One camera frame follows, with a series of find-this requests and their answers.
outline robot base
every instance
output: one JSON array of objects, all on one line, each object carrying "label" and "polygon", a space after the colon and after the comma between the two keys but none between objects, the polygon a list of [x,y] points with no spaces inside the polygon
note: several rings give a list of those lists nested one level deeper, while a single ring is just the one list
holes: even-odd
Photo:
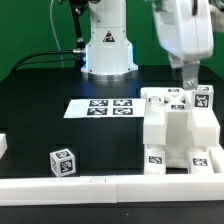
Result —
[{"label": "robot base", "polygon": [[117,81],[123,81],[126,79],[132,79],[137,77],[138,72],[136,70],[132,70],[127,73],[123,74],[114,74],[114,75],[99,75],[99,74],[93,74],[93,73],[85,73],[82,72],[82,77],[84,79],[90,79],[94,81],[99,81],[99,82],[117,82]]}]

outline black tabletop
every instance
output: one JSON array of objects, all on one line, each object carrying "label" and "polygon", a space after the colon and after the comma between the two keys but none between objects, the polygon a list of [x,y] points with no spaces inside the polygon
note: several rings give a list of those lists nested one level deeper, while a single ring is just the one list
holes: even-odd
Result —
[{"label": "black tabletop", "polygon": [[[223,127],[224,82],[206,67]],[[49,153],[69,148],[80,175],[143,173],[143,118],[63,119],[71,99],[139,98],[142,87],[181,87],[168,66],[140,67],[119,83],[83,80],[75,69],[22,69],[0,83],[0,133],[8,150],[0,178],[52,177]],[[222,223],[224,202],[118,203],[1,207],[1,223]]]}]

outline white block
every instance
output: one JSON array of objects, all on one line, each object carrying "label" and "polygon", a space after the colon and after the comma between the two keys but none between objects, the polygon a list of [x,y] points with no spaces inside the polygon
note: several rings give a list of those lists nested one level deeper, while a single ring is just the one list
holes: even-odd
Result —
[{"label": "white block", "polygon": [[199,85],[192,91],[192,109],[212,110],[213,96],[213,86]]},{"label": "white block", "polygon": [[220,125],[212,110],[193,110],[191,130],[195,146],[219,145]]},{"label": "white block", "polygon": [[208,152],[189,152],[189,173],[212,174],[214,173]]},{"label": "white block", "polygon": [[145,149],[144,174],[165,174],[165,151]]},{"label": "white block", "polygon": [[50,153],[51,170],[57,177],[75,173],[75,156],[68,149]]},{"label": "white block", "polygon": [[0,134],[0,159],[2,158],[6,150],[7,150],[6,136],[5,134]]},{"label": "white block", "polygon": [[0,206],[116,202],[113,176],[0,180]]},{"label": "white block", "polygon": [[146,103],[143,143],[149,145],[166,144],[166,113],[164,106],[151,107],[149,103]]},{"label": "white block", "polygon": [[224,173],[224,151],[221,145],[209,147],[209,156],[215,173]]}]

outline printed marker sheet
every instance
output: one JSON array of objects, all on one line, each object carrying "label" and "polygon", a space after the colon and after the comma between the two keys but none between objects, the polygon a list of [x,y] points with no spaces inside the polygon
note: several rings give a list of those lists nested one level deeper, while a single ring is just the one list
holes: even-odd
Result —
[{"label": "printed marker sheet", "polygon": [[144,117],[145,99],[71,100],[64,118]]}]

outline green wall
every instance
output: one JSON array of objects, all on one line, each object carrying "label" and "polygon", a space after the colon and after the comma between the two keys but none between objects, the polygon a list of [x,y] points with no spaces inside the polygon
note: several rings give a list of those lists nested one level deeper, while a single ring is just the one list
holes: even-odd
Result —
[{"label": "green wall", "polygon": [[[166,52],[159,47],[151,4],[144,0],[127,1],[128,39],[136,46],[138,65],[168,64]],[[40,51],[57,50],[49,19],[51,0],[0,1],[0,80],[9,74],[22,57]],[[75,48],[75,33],[68,1],[54,7],[54,21],[64,50]],[[88,12],[81,18],[85,40],[90,37]],[[224,78],[224,34],[214,34],[214,55],[202,61]],[[59,67],[60,64],[39,65]]]}]

